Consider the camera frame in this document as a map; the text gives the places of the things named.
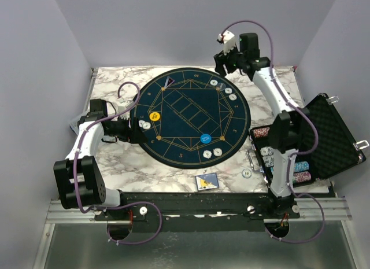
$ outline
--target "poker chip case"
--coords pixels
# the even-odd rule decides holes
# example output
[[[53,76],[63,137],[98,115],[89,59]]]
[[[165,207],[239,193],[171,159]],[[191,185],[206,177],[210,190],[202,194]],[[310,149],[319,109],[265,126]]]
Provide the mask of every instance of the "poker chip case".
[[[361,150],[366,146],[360,147],[360,143],[367,142],[356,142],[327,94],[319,94],[308,103],[307,108],[309,109],[309,118],[319,133],[319,145],[313,153],[297,156],[296,163],[302,161],[309,163],[311,180],[304,183],[296,183],[295,187],[308,185],[316,180],[330,178],[366,160]],[[261,166],[259,170],[270,184],[273,175],[271,169],[265,166],[261,154],[261,149],[269,146],[268,136],[261,137],[254,134],[254,130],[262,130],[267,127],[269,126],[252,128],[250,130],[250,139],[252,142],[251,150],[255,152],[258,163]],[[309,150],[312,148],[313,143],[313,131],[307,125],[299,151]]]

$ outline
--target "case latch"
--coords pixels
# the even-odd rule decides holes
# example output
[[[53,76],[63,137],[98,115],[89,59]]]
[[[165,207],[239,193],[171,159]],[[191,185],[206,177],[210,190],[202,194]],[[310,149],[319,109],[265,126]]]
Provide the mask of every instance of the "case latch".
[[[333,97],[329,97],[326,99],[326,101],[330,104],[333,105],[334,103],[337,103],[339,101],[339,97],[337,95]]]
[[[356,150],[363,150],[369,147],[369,142],[366,140],[362,140],[357,143],[353,143],[353,146]]]

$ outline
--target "robotic arm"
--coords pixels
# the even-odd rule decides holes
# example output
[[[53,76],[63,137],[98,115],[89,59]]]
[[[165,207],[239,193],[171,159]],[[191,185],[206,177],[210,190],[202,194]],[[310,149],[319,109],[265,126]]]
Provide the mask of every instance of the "robotic arm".
[[[90,111],[78,122],[79,135],[72,151],[65,160],[54,164],[54,174],[62,206],[65,209],[77,208],[76,192],[73,179],[73,160],[79,148],[83,131],[97,120],[108,117],[105,100],[91,100]],[[130,125],[128,120],[118,118],[116,121],[106,120],[92,126],[83,139],[77,160],[77,178],[79,194],[83,206],[101,205],[117,207],[121,205],[121,191],[105,187],[102,175],[95,160],[98,145],[104,135],[117,137],[120,141],[129,143],[145,143],[146,137],[139,127],[137,118]]]
[[[221,76],[225,76],[227,73],[233,73],[239,69],[240,73],[245,73],[265,95],[275,119],[268,134],[269,144],[274,150],[275,159],[271,192],[277,198],[284,198],[291,194],[286,184],[287,173],[289,173],[290,185],[293,185],[294,166],[290,166],[290,171],[287,172],[288,158],[292,156],[290,157],[291,162],[294,163],[295,153],[298,152],[302,133],[305,131],[305,124],[302,116],[291,107],[291,105],[295,107],[298,105],[279,82],[274,69],[272,72],[276,83],[273,82],[269,69],[269,58],[260,57],[257,34],[241,34],[239,40],[240,51],[236,46],[233,33],[226,31],[223,35],[219,35],[217,41],[222,43],[224,48],[214,56],[215,71]],[[308,115],[306,108],[303,108],[302,111]]]

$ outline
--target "open case lid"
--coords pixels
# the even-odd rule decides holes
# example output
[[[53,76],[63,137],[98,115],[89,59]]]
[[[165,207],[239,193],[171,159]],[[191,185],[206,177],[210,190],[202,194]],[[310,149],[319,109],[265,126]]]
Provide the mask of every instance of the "open case lid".
[[[309,118],[319,133],[319,145],[304,159],[319,179],[330,178],[366,160],[359,146],[363,142],[368,146],[368,143],[356,142],[333,103],[327,94],[319,94],[306,106],[310,112]],[[314,143],[313,131],[309,126],[306,129],[300,152],[309,150]]]

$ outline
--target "blue poker chip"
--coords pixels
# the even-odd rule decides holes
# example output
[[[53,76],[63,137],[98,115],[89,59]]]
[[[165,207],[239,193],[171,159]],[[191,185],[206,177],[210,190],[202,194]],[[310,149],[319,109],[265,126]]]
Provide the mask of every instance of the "blue poker chip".
[[[203,134],[201,136],[201,142],[202,143],[210,143],[212,140],[211,136],[209,134]]]

